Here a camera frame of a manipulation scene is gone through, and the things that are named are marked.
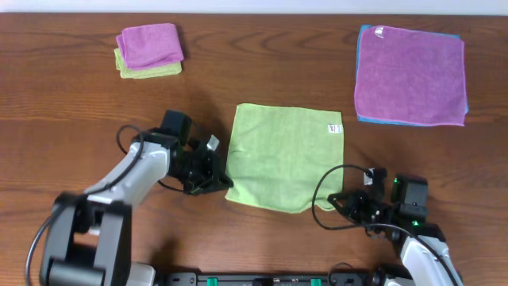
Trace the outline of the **green microfiber cloth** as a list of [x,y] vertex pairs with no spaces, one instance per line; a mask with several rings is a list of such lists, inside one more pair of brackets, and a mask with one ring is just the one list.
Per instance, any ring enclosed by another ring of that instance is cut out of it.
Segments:
[[301,107],[237,106],[226,173],[230,202],[297,214],[320,207],[343,186],[341,113]]

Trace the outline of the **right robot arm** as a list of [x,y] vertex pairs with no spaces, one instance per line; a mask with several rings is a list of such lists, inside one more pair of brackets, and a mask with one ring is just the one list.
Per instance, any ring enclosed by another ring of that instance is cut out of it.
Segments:
[[367,189],[335,193],[327,200],[366,235],[382,235],[401,263],[374,270],[366,285],[453,285],[464,282],[455,269],[441,228],[427,221],[428,181],[420,176],[398,174],[391,201],[383,201],[387,171],[372,168],[364,174]]

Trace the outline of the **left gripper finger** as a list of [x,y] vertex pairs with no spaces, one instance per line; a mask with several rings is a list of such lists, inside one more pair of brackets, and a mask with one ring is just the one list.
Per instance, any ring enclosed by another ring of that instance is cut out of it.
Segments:
[[233,181],[226,175],[218,153],[212,154],[212,181],[215,189],[229,189],[233,187]]
[[225,189],[225,184],[213,181],[203,181],[200,184],[194,184],[191,181],[187,181],[183,184],[183,192],[186,195],[205,195],[211,192],[223,191]]

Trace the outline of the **folded purple cloth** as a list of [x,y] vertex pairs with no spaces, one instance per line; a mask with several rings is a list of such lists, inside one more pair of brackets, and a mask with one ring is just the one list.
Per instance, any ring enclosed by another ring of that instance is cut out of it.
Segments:
[[130,69],[158,68],[184,59],[177,27],[172,23],[125,28],[116,41],[125,66]]

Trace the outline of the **folded green cloth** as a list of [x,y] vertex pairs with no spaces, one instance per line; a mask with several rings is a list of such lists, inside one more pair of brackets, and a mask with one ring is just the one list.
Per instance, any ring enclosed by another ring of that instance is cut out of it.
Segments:
[[180,62],[164,65],[157,68],[134,70],[125,66],[119,48],[114,49],[114,55],[116,69],[120,72],[120,77],[123,79],[148,79],[167,75],[177,75],[183,70]]

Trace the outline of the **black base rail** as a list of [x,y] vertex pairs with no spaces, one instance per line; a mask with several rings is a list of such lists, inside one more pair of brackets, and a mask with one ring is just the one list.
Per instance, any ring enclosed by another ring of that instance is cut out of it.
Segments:
[[414,286],[400,265],[381,265],[372,272],[341,262],[326,274],[157,272],[134,264],[127,286]]

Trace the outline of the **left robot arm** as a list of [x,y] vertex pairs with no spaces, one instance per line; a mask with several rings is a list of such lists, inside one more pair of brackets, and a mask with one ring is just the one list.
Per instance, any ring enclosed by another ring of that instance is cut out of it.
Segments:
[[42,285],[154,285],[156,270],[131,258],[132,217],[153,186],[177,179],[185,195],[233,186],[218,153],[220,141],[190,136],[192,119],[169,110],[160,126],[137,131],[125,157],[81,195],[64,192],[36,237],[45,237]]

